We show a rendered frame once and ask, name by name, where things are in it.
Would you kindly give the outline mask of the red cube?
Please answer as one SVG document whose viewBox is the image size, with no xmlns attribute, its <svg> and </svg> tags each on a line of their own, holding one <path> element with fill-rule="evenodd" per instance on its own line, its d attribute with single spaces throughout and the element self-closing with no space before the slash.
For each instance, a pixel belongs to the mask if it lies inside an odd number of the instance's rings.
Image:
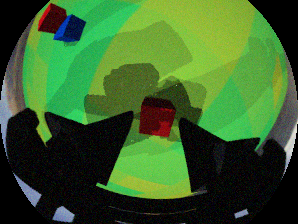
<svg viewBox="0 0 298 224">
<path fill-rule="evenodd" d="M 140 131 L 146 135 L 169 137 L 176 108 L 168 99 L 145 96 L 141 104 Z"/>
<path fill-rule="evenodd" d="M 37 32 L 51 32 L 51 34 L 56 34 L 56 31 L 59 30 L 59 27 L 65 19 L 67 19 L 67 10 L 60 6 L 55 6 L 55 4 L 49 3 L 47 10 L 45 10 L 43 16 L 39 20 L 39 28 Z"/>
</svg>

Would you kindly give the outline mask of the small blue cube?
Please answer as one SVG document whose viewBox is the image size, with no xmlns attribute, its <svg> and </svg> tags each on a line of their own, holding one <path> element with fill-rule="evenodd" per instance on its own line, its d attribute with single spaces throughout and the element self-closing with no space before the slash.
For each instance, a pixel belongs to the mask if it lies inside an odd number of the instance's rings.
<svg viewBox="0 0 298 224">
<path fill-rule="evenodd" d="M 86 26 L 85 20 L 77 18 L 74 15 L 68 15 L 65 22 L 59 27 L 59 30 L 53 35 L 55 36 L 53 40 L 67 41 L 67 43 L 69 41 L 72 41 L 72 43 L 73 41 L 80 41 L 82 32 L 84 32 L 84 26 Z"/>
</svg>

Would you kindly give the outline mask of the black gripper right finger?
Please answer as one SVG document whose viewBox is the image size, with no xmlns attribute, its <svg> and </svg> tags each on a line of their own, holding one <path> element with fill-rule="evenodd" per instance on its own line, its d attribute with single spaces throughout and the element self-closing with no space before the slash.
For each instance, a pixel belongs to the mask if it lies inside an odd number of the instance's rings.
<svg viewBox="0 0 298 224">
<path fill-rule="evenodd" d="M 261 137 L 226 141 L 205 131 L 190 120 L 180 120 L 182 149 L 188 165 L 190 190 L 201 192 L 242 153 L 253 151 L 261 143 Z"/>
</svg>

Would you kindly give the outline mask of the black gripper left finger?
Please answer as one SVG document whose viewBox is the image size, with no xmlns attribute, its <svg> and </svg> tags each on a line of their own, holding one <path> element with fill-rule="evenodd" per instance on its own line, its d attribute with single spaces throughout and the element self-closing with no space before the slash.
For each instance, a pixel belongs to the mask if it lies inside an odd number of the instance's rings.
<svg viewBox="0 0 298 224">
<path fill-rule="evenodd" d="M 76 148 L 86 167 L 101 185 L 108 184 L 116 165 L 118 153 L 132 128 L 133 111 L 102 119 L 96 123 L 81 124 L 52 112 L 45 112 L 49 132 L 69 147 Z"/>
</svg>

